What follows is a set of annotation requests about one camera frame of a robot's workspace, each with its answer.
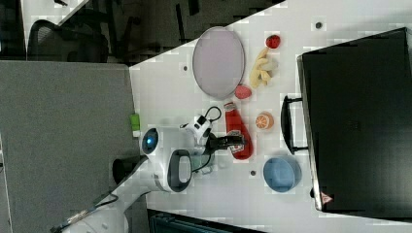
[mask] bottle label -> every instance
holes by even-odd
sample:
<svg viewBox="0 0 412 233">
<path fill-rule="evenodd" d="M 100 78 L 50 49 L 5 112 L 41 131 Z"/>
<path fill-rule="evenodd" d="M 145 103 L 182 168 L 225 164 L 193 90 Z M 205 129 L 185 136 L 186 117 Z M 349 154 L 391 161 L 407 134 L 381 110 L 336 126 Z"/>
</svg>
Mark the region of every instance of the bottle label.
<svg viewBox="0 0 412 233">
<path fill-rule="evenodd" d="M 240 130 L 231 130 L 227 133 L 227 136 L 242 136 L 242 133 L 240 132 Z M 232 153 L 240 152 L 243 149 L 243 145 L 230 146 L 230 150 L 232 151 Z"/>
</svg>

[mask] small red item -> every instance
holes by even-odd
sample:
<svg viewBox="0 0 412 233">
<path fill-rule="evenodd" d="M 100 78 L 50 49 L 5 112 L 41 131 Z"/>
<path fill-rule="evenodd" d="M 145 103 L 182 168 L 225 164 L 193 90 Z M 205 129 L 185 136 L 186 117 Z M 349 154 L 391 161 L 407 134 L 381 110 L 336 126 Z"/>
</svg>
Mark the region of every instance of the small red item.
<svg viewBox="0 0 412 233">
<path fill-rule="evenodd" d="M 245 139 L 245 145 L 230 146 L 232 155 L 236 159 L 248 159 L 254 152 L 254 145 L 251 139 L 251 135 L 248 132 L 245 124 L 240 117 L 239 111 L 237 111 L 236 105 L 233 102 L 224 105 L 225 119 L 226 119 L 226 132 L 228 136 L 240 136 L 243 135 Z"/>
<path fill-rule="evenodd" d="M 236 90 L 234 91 L 234 95 L 238 99 L 246 99 L 252 95 L 252 91 L 247 86 L 240 84 L 236 87 Z"/>
<path fill-rule="evenodd" d="M 281 38 L 278 35 L 270 36 L 266 39 L 266 45 L 271 49 L 276 49 L 281 44 Z"/>
</svg>

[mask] white plate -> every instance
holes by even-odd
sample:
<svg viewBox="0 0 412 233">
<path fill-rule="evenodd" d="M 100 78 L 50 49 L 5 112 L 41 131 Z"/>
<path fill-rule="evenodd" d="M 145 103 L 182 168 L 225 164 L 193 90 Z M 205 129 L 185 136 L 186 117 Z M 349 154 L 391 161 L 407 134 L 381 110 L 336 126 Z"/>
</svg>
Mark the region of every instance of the white plate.
<svg viewBox="0 0 412 233">
<path fill-rule="evenodd" d="M 223 100 L 233 94 L 245 70 L 245 53 L 234 32 L 213 27 L 203 33 L 193 52 L 193 74 L 208 95 Z"/>
</svg>

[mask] pink fruit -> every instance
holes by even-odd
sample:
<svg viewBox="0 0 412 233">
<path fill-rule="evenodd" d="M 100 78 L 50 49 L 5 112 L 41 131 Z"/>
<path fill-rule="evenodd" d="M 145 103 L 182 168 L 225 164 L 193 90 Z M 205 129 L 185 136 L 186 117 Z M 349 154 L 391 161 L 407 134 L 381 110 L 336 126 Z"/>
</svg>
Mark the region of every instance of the pink fruit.
<svg viewBox="0 0 412 233">
<path fill-rule="evenodd" d="M 234 95 L 238 99 L 246 99 L 252 95 L 252 91 L 247 86 L 240 84 L 236 87 L 236 90 L 234 91 Z"/>
</svg>

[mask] orange fruit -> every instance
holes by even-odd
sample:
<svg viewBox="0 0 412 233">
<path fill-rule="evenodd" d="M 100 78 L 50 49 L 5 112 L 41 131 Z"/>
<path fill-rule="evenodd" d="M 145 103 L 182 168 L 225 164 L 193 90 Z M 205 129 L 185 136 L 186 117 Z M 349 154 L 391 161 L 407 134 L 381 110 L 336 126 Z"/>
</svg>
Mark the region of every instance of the orange fruit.
<svg viewBox="0 0 412 233">
<path fill-rule="evenodd" d="M 273 126 L 275 120 L 273 116 L 268 112 L 262 112 L 257 116 L 255 124 L 259 129 L 269 129 Z"/>
</svg>

